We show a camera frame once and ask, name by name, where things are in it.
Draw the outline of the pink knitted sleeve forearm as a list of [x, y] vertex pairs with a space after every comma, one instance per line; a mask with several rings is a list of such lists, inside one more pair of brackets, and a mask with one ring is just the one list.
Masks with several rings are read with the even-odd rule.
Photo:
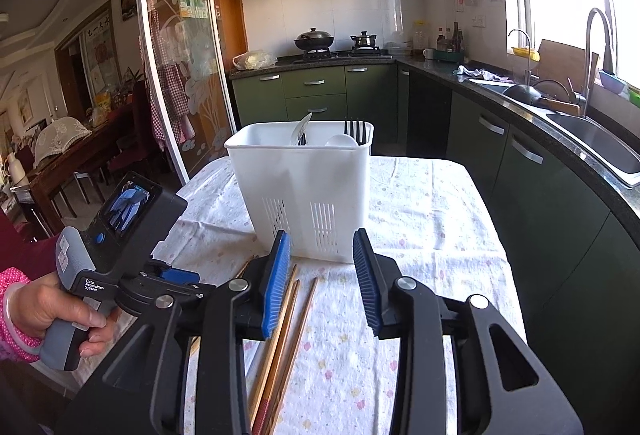
[[1, 290], [1, 359], [34, 363], [39, 359], [41, 341], [30, 337], [14, 325], [11, 301], [18, 290], [30, 280], [14, 267], [3, 270], [0, 276]]

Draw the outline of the person's left hand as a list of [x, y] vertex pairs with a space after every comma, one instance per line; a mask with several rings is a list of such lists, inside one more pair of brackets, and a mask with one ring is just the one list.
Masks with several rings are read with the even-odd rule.
[[60, 287], [56, 273], [48, 273], [27, 283], [11, 301], [14, 325], [30, 337], [43, 339], [55, 319], [76, 322], [89, 329], [88, 339], [79, 347], [79, 355], [100, 355], [113, 340], [120, 309], [115, 307], [108, 317], [95, 311], [79, 297]]

